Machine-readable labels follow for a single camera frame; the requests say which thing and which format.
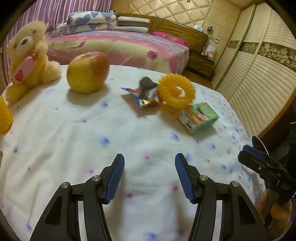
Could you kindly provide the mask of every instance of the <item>green box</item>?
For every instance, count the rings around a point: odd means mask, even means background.
[[[207,102],[202,102],[182,109],[178,119],[190,134],[194,134],[200,129],[212,126],[219,116]]]

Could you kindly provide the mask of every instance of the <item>floral border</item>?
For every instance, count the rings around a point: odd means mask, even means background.
[[[254,54],[259,43],[243,42],[239,48],[239,51]]]
[[[236,49],[237,48],[237,45],[239,44],[239,41],[237,40],[233,40],[233,41],[230,41],[229,44],[228,44],[228,48],[232,48],[232,49]]]
[[[272,59],[296,72],[296,50],[274,43],[263,42],[259,55]]]

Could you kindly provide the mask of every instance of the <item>folded blanket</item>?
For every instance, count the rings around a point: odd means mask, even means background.
[[[67,27],[67,23],[60,23],[52,31],[48,31],[48,33],[46,33],[45,36],[50,38],[63,36],[66,34]]]
[[[115,26],[113,30],[137,32],[142,34],[146,34],[148,32],[148,28],[146,27],[133,27],[133,26]]]
[[[116,16],[112,12],[72,12],[68,16],[67,24],[71,26],[90,23],[112,23]]]
[[[117,19],[117,23],[118,23],[118,26],[148,27],[150,23],[150,19],[120,16]]]
[[[115,22],[112,23],[90,23],[78,26],[69,26],[67,27],[66,34],[77,34],[82,32],[89,31],[98,31],[98,30],[113,30]]]

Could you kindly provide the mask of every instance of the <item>drawer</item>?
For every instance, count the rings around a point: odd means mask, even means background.
[[[211,73],[213,71],[213,68],[209,69],[209,68],[207,68],[207,67],[205,67],[205,66],[203,66],[203,65],[201,65],[201,64],[199,64],[199,63],[197,63],[195,61],[192,61],[192,60],[188,61],[187,66],[194,69],[194,70],[196,70],[196,71],[198,71],[198,72],[200,72],[200,73],[202,73],[202,74],[204,74],[205,76],[208,76],[208,77],[211,76]]]
[[[215,62],[211,61],[201,55],[198,55],[194,52],[191,52],[189,59],[191,59],[192,61],[196,62],[198,65],[203,65],[205,67],[207,67],[208,69],[213,69]]]

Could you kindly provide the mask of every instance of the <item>human hand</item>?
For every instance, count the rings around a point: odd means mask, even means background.
[[[266,206],[267,198],[268,198],[268,190],[265,190],[265,192],[262,194],[261,200],[257,206],[257,211],[258,211],[263,223],[265,222],[265,220],[263,218],[263,211]],[[276,220],[273,227],[268,230],[269,236],[272,240],[280,237],[290,227],[291,213],[292,213],[292,202],[291,201],[289,203],[284,204],[283,206],[280,206],[277,203],[275,203],[272,206],[270,214],[271,214],[272,218]]]

